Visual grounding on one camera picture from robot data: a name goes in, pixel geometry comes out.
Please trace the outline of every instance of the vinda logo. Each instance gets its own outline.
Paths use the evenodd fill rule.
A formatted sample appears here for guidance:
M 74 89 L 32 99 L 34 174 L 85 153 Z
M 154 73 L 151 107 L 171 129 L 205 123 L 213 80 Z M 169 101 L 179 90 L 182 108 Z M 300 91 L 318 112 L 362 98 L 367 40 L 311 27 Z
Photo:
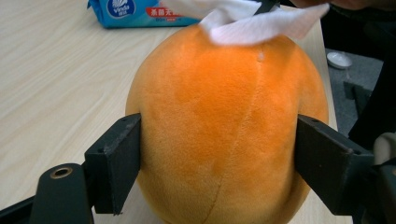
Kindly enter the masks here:
M 108 0 L 107 11 L 111 17 L 122 18 L 134 14 L 134 0 Z

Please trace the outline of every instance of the plush toy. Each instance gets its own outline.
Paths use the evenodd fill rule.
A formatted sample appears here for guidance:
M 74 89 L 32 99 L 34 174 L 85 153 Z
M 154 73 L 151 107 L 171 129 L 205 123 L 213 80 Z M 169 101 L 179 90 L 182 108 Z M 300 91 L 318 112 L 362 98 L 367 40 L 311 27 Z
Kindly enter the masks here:
M 138 184 L 165 222 L 287 223 L 309 187 L 294 169 L 297 115 L 328 121 L 317 69 L 283 35 L 214 44 L 201 25 L 163 41 L 138 69 Z

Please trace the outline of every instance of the tissue pack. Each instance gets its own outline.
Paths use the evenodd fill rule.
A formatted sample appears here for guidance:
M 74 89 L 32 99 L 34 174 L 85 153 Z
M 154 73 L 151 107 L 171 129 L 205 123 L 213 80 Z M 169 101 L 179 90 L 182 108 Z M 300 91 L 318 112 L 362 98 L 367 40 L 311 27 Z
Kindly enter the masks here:
M 106 28 L 187 26 L 198 22 L 165 7 L 161 0 L 89 0 Z

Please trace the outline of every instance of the gray floor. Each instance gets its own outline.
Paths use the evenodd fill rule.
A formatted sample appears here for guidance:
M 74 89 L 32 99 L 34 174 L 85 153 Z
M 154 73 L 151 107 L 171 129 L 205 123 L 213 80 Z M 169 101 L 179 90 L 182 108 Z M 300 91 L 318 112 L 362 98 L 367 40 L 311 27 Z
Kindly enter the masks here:
M 326 49 L 326 53 L 333 51 L 340 52 Z M 347 99 L 344 82 L 357 84 L 372 91 L 381 71 L 382 61 L 356 54 L 342 53 L 352 60 L 352 65 L 347 70 L 340 70 L 329 65 L 329 75 L 338 132 L 347 136 L 358 118 L 358 113 L 355 101 Z

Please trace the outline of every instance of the wooden table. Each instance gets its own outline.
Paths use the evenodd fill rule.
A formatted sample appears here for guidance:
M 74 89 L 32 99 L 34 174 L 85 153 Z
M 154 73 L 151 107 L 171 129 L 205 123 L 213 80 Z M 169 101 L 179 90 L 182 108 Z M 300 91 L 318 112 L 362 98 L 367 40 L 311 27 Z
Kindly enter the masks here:
M 106 30 L 87 0 L 0 0 L 0 209 L 35 194 L 49 168 L 85 150 L 124 116 L 134 73 L 179 28 Z M 319 23 L 298 43 L 317 65 L 336 127 Z M 137 185 L 123 215 L 96 223 L 161 223 Z M 291 223 L 350 223 L 311 192 Z

